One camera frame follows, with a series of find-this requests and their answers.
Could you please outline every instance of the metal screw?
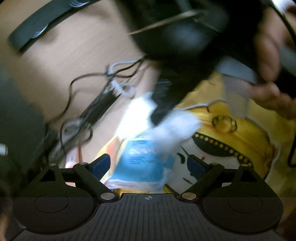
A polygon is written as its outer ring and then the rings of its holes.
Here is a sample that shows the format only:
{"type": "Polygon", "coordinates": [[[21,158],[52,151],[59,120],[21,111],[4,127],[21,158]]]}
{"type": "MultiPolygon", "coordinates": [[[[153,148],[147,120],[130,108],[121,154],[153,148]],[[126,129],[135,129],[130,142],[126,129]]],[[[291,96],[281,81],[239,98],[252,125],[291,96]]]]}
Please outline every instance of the metal screw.
{"type": "Polygon", "coordinates": [[[192,193],[192,192],[186,192],[182,194],[182,197],[187,199],[187,200],[192,200],[196,198],[196,194],[192,193]]]}
{"type": "Polygon", "coordinates": [[[115,195],[111,192],[105,192],[101,195],[101,198],[104,200],[111,200],[111,199],[115,198],[115,195]]]}

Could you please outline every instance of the black cable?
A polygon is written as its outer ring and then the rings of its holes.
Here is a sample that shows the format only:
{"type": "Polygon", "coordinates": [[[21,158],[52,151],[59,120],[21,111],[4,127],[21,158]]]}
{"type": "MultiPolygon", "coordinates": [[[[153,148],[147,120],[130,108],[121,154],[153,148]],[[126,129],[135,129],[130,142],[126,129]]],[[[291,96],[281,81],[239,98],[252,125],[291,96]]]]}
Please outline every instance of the black cable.
{"type": "MultiPolygon", "coordinates": [[[[107,86],[110,84],[110,82],[113,80],[113,78],[115,77],[121,77],[121,78],[130,78],[130,77],[133,77],[137,72],[138,70],[140,69],[141,65],[143,64],[143,62],[146,60],[146,57],[143,57],[141,59],[139,59],[138,61],[136,61],[135,63],[131,64],[130,66],[128,67],[125,67],[125,68],[122,68],[122,69],[119,69],[117,71],[115,71],[113,74],[111,75],[107,75],[108,76],[108,82],[107,84],[104,86],[103,90],[100,92],[100,94],[98,95],[98,101],[100,100],[100,98],[102,97],[103,93],[105,92],[107,86]],[[135,71],[130,74],[130,75],[118,75],[118,73],[122,72],[122,71],[125,71],[125,70],[128,70],[132,67],[134,67],[136,64],[138,64],[137,68],[135,69],[135,71]]],[[[86,109],[86,117],[87,117],[87,113],[89,111],[91,111],[91,109],[95,106],[96,104],[92,104],[90,105],[87,109],[86,109]]]]}
{"type": "Polygon", "coordinates": [[[296,149],[296,135],[294,137],[294,141],[293,141],[293,144],[292,144],[289,156],[288,156],[288,161],[287,161],[288,166],[293,167],[293,168],[296,167],[296,163],[292,164],[292,158],[294,156],[295,149],[296,149]]]}
{"type": "Polygon", "coordinates": [[[187,156],[189,156],[189,153],[181,146],[182,150],[186,153],[187,156]]]}
{"type": "Polygon", "coordinates": [[[91,74],[84,74],[84,75],[81,75],[75,79],[73,79],[69,85],[69,98],[68,98],[68,103],[65,107],[65,109],[62,111],[62,113],[60,113],[59,115],[57,115],[56,117],[50,119],[47,123],[50,124],[50,123],[54,123],[56,121],[58,121],[59,119],[61,119],[65,114],[66,112],[68,111],[69,107],[70,107],[70,104],[72,102],[72,97],[73,97],[73,93],[72,93],[72,86],[73,84],[78,81],[78,80],[81,80],[83,78],[88,78],[88,77],[94,77],[94,76],[105,76],[107,73],[91,73],[91,74]]]}
{"type": "MultiPolygon", "coordinates": [[[[80,80],[80,79],[83,79],[83,78],[86,78],[86,77],[93,77],[93,76],[107,76],[108,78],[108,81],[107,83],[105,84],[105,86],[103,87],[103,89],[101,90],[101,92],[99,93],[98,95],[98,101],[96,103],[98,103],[103,95],[103,93],[105,92],[106,88],[108,87],[108,85],[110,84],[110,82],[115,78],[115,77],[120,77],[120,78],[130,78],[130,77],[133,77],[139,70],[139,68],[141,67],[141,65],[143,64],[143,62],[146,60],[146,57],[144,56],[143,58],[139,59],[138,61],[136,61],[135,63],[133,63],[132,65],[128,66],[128,67],[125,67],[125,68],[122,68],[122,69],[119,69],[117,71],[115,71],[114,73],[112,74],[107,74],[107,71],[105,73],[91,73],[91,74],[84,74],[84,75],[81,75],[77,78],[75,78],[74,80],[72,80],[72,82],[70,83],[69,85],[69,99],[68,99],[68,103],[65,107],[65,109],[63,110],[63,112],[61,114],[59,114],[58,116],[52,118],[50,121],[48,121],[47,123],[47,126],[49,125],[49,123],[53,123],[53,122],[56,122],[58,121],[59,119],[61,119],[65,113],[68,111],[69,107],[70,107],[70,104],[71,104],[71,101],[72,101],[72,85],[74,84],[74,82],[80,80]],[[122,71],[125,71],[125,70],[128,70],[130,68],[132,68],[133,66],[135,66],[136,64],[138,64],[137,68],[135,69],[135,71],[130,74],[130,75],[118,75],[118,73],[122,72],[122,71]]],[[[91,110],[96,104],[93,104],[93,105],[90,105],[87,109],[86,109],[86,113],[88,113],[89,110],[91,110]]],[[[61,128],[59,130],[59,140],[61,142],[61,148],[62,150],[64,151],[64,153],[66,154],[66,149],[65,149],[65,146],[63,144],[63,128],[65,126],[65,124],[68,122],[69,120],[66,120],[62,123],[61,125],[61,128]]],[[[92,136],[93,136],[93,130],[90,128],[90,135],[89,137],[83,141],[82,143],[80,143],[79,145],[83,145],[84,143],[90,141],[92,139],[92,136]]]]}
{"type": "MultiPolygon", "coordinates": [[[[285,16],[277,9],[277,7],[273,4],[273,2],[270,2],[270,6],[272,7],[272,9],[278,14],[278,16],[281,18],[281,20],[283,21],[283,23],[285,24],[286,28],[288,29],[291,38],[293,40],[294,45],[296,46],[296,34],[294,29],[291,27],[291,25],[289,24],[288,20],[285,18],[285,16]]],[[[295,168],[296,164],[292,164],[292,158],[294,155],[296,149],[296,135],[294,137],[294,141],[287,159],[287,164],[289,167],[295,168]]]]}
{"type": "Polygon", "coordinates": [[[281,20],[285,24],[286,28],[288,29],[288,31],[289,31],[289,33],[291,35],[291,38],[292,38],[292,40],[294,42],[294,45],[296,46],[296,34],[295,34],[294,29],[291,27],[291,25],[289,24],[286,17],[277,9],[277,7],[272,2],[270,2],[270,6],[278,14],[278,16],[281,18],[281,20]]]}

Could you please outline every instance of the wire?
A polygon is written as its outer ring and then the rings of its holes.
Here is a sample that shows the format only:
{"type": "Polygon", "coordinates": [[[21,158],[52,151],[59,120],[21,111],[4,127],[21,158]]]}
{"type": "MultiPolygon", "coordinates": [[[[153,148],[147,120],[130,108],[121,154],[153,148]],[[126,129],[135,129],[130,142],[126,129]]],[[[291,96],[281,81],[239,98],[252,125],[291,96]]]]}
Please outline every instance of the wire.
{"type": "MultiPolygon", "coordinates": [[[[137,72],[138,70],[140,69],[141,65],[143,64],[143,62],[146,60],[146,57],[142,57],[141,59],[137,60],[136,62],[134,62],[133,64],[131,64],[130,66],[128,67],[125,67],[125,68],[122,68],[122,69],[119,69],[117,71],[115,71],[113,74],[108,74],[107,77],[108,77],[108,82],[107,84],[104,86],[104,88],[102,89],[102,91],[100,92],[100,94],[98,95],[98,100],[96,101],[99,102],[103,93],[105,92],[105,90],[107,89],[108,85],[111,83],[111,81],[113,80],[114,77],[121,77],[121,78],[130,78],[130,77],[133,77],[137,72]],[[130,74],[130,75],[118,75],[118,73],[122,72],[122,71],[125,71],[125,70],[128,70],[132,67],[134,67],[136,64],[138,64],[137,68],[135,69],[135,71],[130,74]]],[[[96,105],[96,103],[93,103],[91,104],[87,109],[86,109],[86,118],[88,116],[88,112],[91,112],[91,110],[93,109],[93,107],[96,105]]]]}
{"type": "Polygon", "coordinates": [[[78,81],[78,80],[81,80],[83,78],[88,78],[88,77],[94,77],[94,76],[105,76],[107,73],[91,73],[91,74],[84,74],[84,75],[81,75],[77,78],[75,78],[74,80],[71,81],[70,85],[69,85],[69,98],[68,98],[68,103],[65,107],[65,109],[62,111],[62,113],[60,113],[59,115],[57,115],[56,117],[50,119],[47,123],[54,123],[54,122],[57,122],[59,119],[61,119],[65,114],[66,112],[68,111],[69,107],[70,107],[70,104],[72,102],[72,97],[73,97],[73,93],[72,93],[72,86],[73,84],[78,81]]]}
{"type": "MultiPolygon", "coordinates": [[[[274,5],[273,2],[270,2],[270,6],[272,7],[272,9],[278,14],[278,16],[281,18],[281,20],[283,21],[283,23],[285,24],[286,28],[288,29],[291,38],[293,40],[294,45],[296,46],[296,34],[294,29],[291,27],[291,25],[289,24],[288,20],[285,18],[285,16],[277,9],[277,7],[274,5]]],[[[296,149],[296,135],[294,137],[294,141],[287,159],[287,164],[289,167],[295,168],[296,164],[292,164],[292,158],[294,155],[296,149]]]]}
{"type": "Polygon", "coordinates": [[[281,18],[281,20],[285,24],[286,28],[288,29],[288,31],[289,31],[289,33],[290,33],[290,35],[292,37],[292,40],[293,40],[294,44],[296,45],[296,34],[295,34],[294,29],[291,27],[291,25],[289,24],[289,22],[285,18],[285,16],[277,9],[277,7],[274,5],[273,2],[270,2],[270,6],[279,15],[279,17],[281,18]]]}
{"type": "MultiPolygon", "coordinates": [[[[61,119],[61,118],[65,115],[65,113],[68,111],[68,109],[69,109],[69,107],[70,107],[70,104],[71,104],[71,101],[72,101],[72,97],[73,97],[73,94],[72,94],[72,85],[73,85],[76,81],[78,81],[78,80],[80,80],[80,79],[83,79],[83,78],[87,78],[87,77],[93,77],[93,76],[106,76],[106,77],[108,78],[107,83],[105,84],[105,86],[103,87],[103,89],[101,90],[101,92],[99,93],[99,95],[98,95],[98,97],[97,97],[98,100],[97,100],[95,103],[91,104],[91,105],[86,109],[86,117],[85,117],[85,119],[87,119],[87,117],[88,117],[88,115],[89,115],[88,112],[89,112],[89,111],[91,112],[92,108],[93,108],[94,106],[96,106],[97,103],[99,103],[101,97],[103,96],[103,93],[105,92],[105,90],[107,89],[107,87],[108,87],[108,85],[111,83],[111,81],[112,81],[115,77],[120,77],[120,78],[130,78],[130,77],[133,77],[133,76],[138,72],[139,68],[141,67],[141,65],[143,64],[143,62],[144,62],[145,60],[146,60],[146,57],[144,56],[144,57],[142,57],[141,59],[135,61],[132,65],[130,65],[130,66],[128,66],[128,67],[125,67],[125,68],[122,68],[122,69],[119,69],[119,70],[117,70],[117,71],[115,71],[114,73],[111,73],[111,74],[109,74],[108,71],[106,71],[105,73],[90,73],[90,74],[84,74],[84,75],[81,75],[81,76],[75,78],[74,80],[72,80],[72,82],[71,82],[70,85],[69,85],[69,99],[68,99],[68,103],[67,103],[65,109],[63,110],[63,112],[62,112],[61,114],[59,114],[58,116],[56,116],[56,117],[52,118],[50,121],[48,121],[47,126],[49,125],[49,123],[53,123],[53,122],[56,122],[56,121],[58,121],[59,119],[61,119]],[[130,75],[118,75],[118,73],[130,69],[130,68],[134,67],[136,64],[138,64],[138,66],[137,66],[137,68],[135,69],[135,71],[134,71],[132,74],[130,74],[130,75]]],[[[84,124],[85,124],[85,119],[82,121],[82,125],[81,125],[81,127],[80,127],[80,129],[79,129],[78,132],[80,132],[80,131],[82,130],[82,128],[85,127],[85,125],[84,125],[84,124]]],[[[64,126],[67,124],[67,122],[69,122],[69,120],[64,121],[64,122],[62,123],[61,127],[60,127],[60,130],[59,130],[59,140],[60,140],[60,143],[61,143],[61,148],[62,148],[62,150],[64,151],[65,154],[67,154],[67,151],[66,151],[65,146],[64,146],[64,144],[63,144],[63,128],[64,128],[64,126]]],[[[90,141],[90,140],[92,139],[92,137],[93,137],[93,130],[92,130],[91,127],[89,127],[89,130],[90,130],[90,135],[89,135],[89,137],[88,137],[85,141],[79,143],[79,145],[83,145],[83,144],[85,144],[86,142],[88,142],[88,141],[90,141]]]]}
{"type": "MultiPolygon", "coordinates": [[[[117,66],[117,65],[121,65],[121,64],[133,64],[133,63],[135,63],[135,62],[136,62],[136,60],[116,62],[116,63],[112,64],[112,65],[108,68],[107,73],[108,73],[108,74],[112,74],[112,73],[114,72],[114,71],[113,71],[113,68],[114,68],[115,66],[117,66]]],[[[119,94],[122,94],[124,97],[127,97],[127,98],[129,98],[129,99],[132,99],[132,98],[136,95],[136,90],[135,90],[135,88],[134,88],[132,85],[128,84],[126,81],[122,81],[121,83],[118,83],[118,82],[116,81],[116,79],[114,78],[114,79],[111,81],[110,84],[112,85],[112,88],[111,88],[110,90],[115,89],[116,92],[118,92],[119,94]],[[129,91],[128,91],[128,92],[125,91],[125,90],[124,90],[124,87],[128,87],[128,88],[129,88],[129,91]]]]}

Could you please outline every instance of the white cable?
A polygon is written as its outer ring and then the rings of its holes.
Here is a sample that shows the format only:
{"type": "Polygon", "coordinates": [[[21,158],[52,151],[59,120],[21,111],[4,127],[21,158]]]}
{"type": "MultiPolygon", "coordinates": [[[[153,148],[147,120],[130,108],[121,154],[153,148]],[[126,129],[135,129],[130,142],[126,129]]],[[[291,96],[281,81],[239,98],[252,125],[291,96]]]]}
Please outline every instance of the white cable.
{"type": "MultiPolygon", "coordinates": [[[[120,62],[117,62],[117,63],[114,63],[112,64],[109,69],[107,70],[107,74],[113,74],[114,71],[113,71],[113,68],[117,65],[120,65],[120,64],[133,64],[137,62],[137,60],[132,60],[132,61],[120,61],[120,62]]],[[[129,98],[129,99],[132,99],[133,97],[135,97],[136,95],[136,89],[135,87],[133,87],[132,85],[130,85],[129,83],[118,83],[115,79],[113,79],[111,81],[111,85],[112,85],[112,89],[115,89],[119,94],[129,98]],[[128,87],[128,92],[126,92],[122,87],[125,86],[125,87],[128,87]]]]}

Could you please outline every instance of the wooden surface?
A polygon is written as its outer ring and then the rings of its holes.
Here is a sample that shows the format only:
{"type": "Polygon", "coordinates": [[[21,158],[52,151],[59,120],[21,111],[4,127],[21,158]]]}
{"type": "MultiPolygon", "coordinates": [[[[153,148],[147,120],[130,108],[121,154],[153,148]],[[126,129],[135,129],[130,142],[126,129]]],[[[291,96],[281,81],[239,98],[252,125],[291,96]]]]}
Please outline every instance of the wooden surface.
{"type": "MultiPolygon", "coordinates": [[[[107,64],[143,56],[133,43],[112,0],[102,0],[64,20],[22,56],[10,47],[9,34],[48,0],[5,0],[0,4],[0,64],[14,77],[24,98],[46,119],[59,114],[68,100],[68,86],[77,76],[105,70],[107,64]]],[[[156,68],[145,65],[133,79],[137,96],[150,90],[156,68]]],[[[89,78],[76,83],[75,97],[64,119],[75,117],[91,103],[106,79],[89,78]]],[[[83,161],[91,162],[111,139],[129,100],[120,98],[82,147],[83,161]]],[[[54,127],[59,128],[62,121],[54,127]]]]}

